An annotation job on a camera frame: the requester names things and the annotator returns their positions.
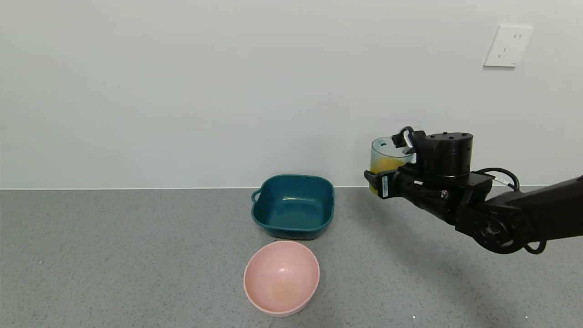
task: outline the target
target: black cable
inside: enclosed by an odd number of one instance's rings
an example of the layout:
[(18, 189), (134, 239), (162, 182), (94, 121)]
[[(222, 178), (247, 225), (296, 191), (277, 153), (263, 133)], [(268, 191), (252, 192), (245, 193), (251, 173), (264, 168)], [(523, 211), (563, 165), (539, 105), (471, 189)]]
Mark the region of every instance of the black cable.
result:
[(539, 247), (537, 247), (536, 249), (532, 249), (532, 247), (528, 246), (528, 245), (524, 245), (524, 249), (526, 249), (527, 252), (529, 252), (530, 254), (541, 254), (546, 247), (546, 240), (541, 240), (539, 242)]
[(485, 168), (477, 170), (475, 173), (481, 175), (486, 172), (500, 172), (509, 176), (514, 184), (508, 184), (508, 186), (512, 188), (514, 191), (520, 191), (520, 182), (518, 181), (518, 178), (516, 177), (516, 175), (514, 175), (514, 173), (510, 172), (509, 170), (503, 168)]
[[(520, 191), (520, 182), (518, 181), (518, 178), (516, 177), (516, 175), (514, 175), (514, 173), (510, 172), (507, 169), (502, 169), (502, 168), (485, 168), (485, 169), (481, 169), (476, 171), (475, 173), (477, 174), (485, 174), (486, 172), (500, 172), (503, 173), (507, 176), (509, 176), (512, 179), (512, 182), (514, 184), (509, 183), (508, 187), (512, 188), (514, 191)], [(546, 248), (546, 240), (541, 240), (539, 242), (539, 246), (537, 248), (532, 248), (529, 245), (524, 245), (524, 249), (529, 252), (530, 254), (541, 254)]]

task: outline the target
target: bowl handle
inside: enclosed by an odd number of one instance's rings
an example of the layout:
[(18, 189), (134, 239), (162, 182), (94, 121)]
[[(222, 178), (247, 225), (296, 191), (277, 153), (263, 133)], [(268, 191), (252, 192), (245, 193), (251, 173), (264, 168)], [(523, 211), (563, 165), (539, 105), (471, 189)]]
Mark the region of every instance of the bowl handle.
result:
[(255, 190), (255, 192), (253, 192), (253, 194), (251, 195), (251, 201), (253, 202), (253, 205), (257, 204), (257, 199), (255, 199), (255, 196), (257, 196), (258, 194), (261, 194), (261, 189)]

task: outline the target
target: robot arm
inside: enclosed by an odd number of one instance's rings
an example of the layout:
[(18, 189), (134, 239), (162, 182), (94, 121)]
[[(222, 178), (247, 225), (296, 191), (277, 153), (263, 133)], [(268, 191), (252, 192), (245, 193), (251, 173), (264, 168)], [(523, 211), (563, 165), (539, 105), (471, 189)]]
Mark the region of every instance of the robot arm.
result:
[[(540, 254), (547, 240), (583, 235), (583, 176), (522, 193), (505, 169), (470, 171), (469, 133), (426, 135), (405, 127), (392, 140), (417, 159), (397, 170), (364, 172), (380, 198), (403, 197), (500, 254), (522, 248)], [(513, 191), (486, 200), (492, 181), (503, 181), (488, 172), (509, 175)], [(537, 249), (528, 246), (532, 242), (539, 242)]]

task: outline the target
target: bowl rim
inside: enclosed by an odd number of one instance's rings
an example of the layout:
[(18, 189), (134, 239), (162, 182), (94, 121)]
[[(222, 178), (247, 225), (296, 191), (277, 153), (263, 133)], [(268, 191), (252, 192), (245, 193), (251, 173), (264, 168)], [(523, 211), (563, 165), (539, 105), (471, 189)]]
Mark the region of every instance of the bowl rim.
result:
[[(260, 307), (259, 305), (257, 305), (251, 299), (251, 297), (249, 296), (249, 292), (247, 291), (247, 283), (246, 283), (246, 281), (247, 281), (247, 279), (246, 279), (246, 277), (247, 277), (247, 269), (249, 269), (249, 264), (251, 264), (251, 262), (253, 261), (253, 259), (255, 258), (255, 256), (257, 254), (259, 254), (259, 252), (261, 252), (264, 248), (266, 248), (266, 247), (268, 247), (270, 245), (277, 244), (277, 243), (294, 243), (294, 244), (298, 244), (298, 245), (302, 246), (303, 248), (307, 249), (310, 252), (310, 254), (312, 254), (312, 257), (316, 261), (316, 267), (318, 268), (318, 277), (316, 279), (316, 286), (314, 287), (314, 290), (312, 291), (312, 293), (310, 294), (310, 296), (304, 302), (302, 302), (301, 304), (299, 304), (297, 307), (295, 307), (293, 309), (286, 310), (286, 311), (280, 311), (280, 312), (277, 312), (277, 311), (269, 311), (269, 310), (266, 310), (266, 309)], [(285, 315), (285, 314), (288, 314), (288, 313), (294, 313), (294, 311), (297, 311), (297, 310), (301, 309), (302, 307), (304, 307), (310, 301), (310, 299), (312, 299), (312, 297), (316, 293), (316, 289), (318, 289), (318, 285), (319, 284), (320, 284), (320, 263), (318, 262), (318, 258), (316, 258), (316, 255), (314, 254), (314, 252), (312, 252), (312, 250), (309, 249), (306, 245), (301, 244), (301, 243), (298, 243), (298, 242), (295, 242), (293, 240), (279, 240), (277, 242), (268, 243), (267, 245), (263, 246), (257, 252), (255, 252), (255, 254), (253, 254), (253, 256), (251, 256), (251, 258), (249, 259), (249, 262), (247, 262), (247, 265), (245, 266), (245, 272), (243, 273), (243, 289), (245, 289), (245, 295), (247, 296), (247, 299), (256, 308), (258, 308), (259, 310), (261, 310), (261, 311), (263, 311), (263, 312), (265, 312), (265, 313), (267, 313), (269, 315)]]
[(326, 221), (321, 224), (320, 226), (316, 227), (316, 228), (308, 228), (308, 229), (304, 229), (304, 228), (286, 228), (286, 227), (279, 227), (279, 226), (273, 226), (273, 225), (268, 225), (266, 223), (261, 222), (258, 218), (255, 217), (255, 204), (253, 204), (253, 206), (251, 207), (251, 217), (253, 218), (253, 221), (255, 221), (255, 223), (265, 229), (277, 229), (279, 231), (285, 231), (285, 232), (317, 232), (319, 230), (322, 230), (324, 228), (326, 228), (331, 222), (332, 219), (334, 218), (334, 207), (335, 207), (335, 203), (336, 203), (336, 193), (334, 191), (334, 185), (327, 180), (326, 178), (323, 178), (321, 176), (311, 176), (311, 175), (276, 175), (276, 176), (272, 176), (270, 178), (268, 178), (267, 180), (265, 180), (263, 182), (263, 184), (261, 185), (261, 187), (257, 190), (259, 192), (261, 192), (261, 190), (263, 190), (263, 188), (265, 187), (265, 185), (267, 184), (267, 182), (269, 182), (272, 179), (278, 178), (278, 177), (285, 177), (285, 176), (295, 176), (295, 177), (309, 177), (309, 178), (313, 178), (313, 179), (320, 179), (323, 180), (324, 182), (327, 183), (327, 185), (330, 186), (330, 190), (331, 190), (331, 199), (332, 199), (332, 208), (330, 211), (330, 217), (326, 219)]

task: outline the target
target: label sticker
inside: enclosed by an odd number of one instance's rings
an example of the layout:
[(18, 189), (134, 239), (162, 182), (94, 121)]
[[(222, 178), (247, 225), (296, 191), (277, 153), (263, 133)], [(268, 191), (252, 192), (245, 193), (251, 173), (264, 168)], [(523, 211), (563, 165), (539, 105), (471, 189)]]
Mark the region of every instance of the label sticker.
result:
[(389, 196), (389, 177), (388, 176), (382, 177), (382, 196), (383, 197)]

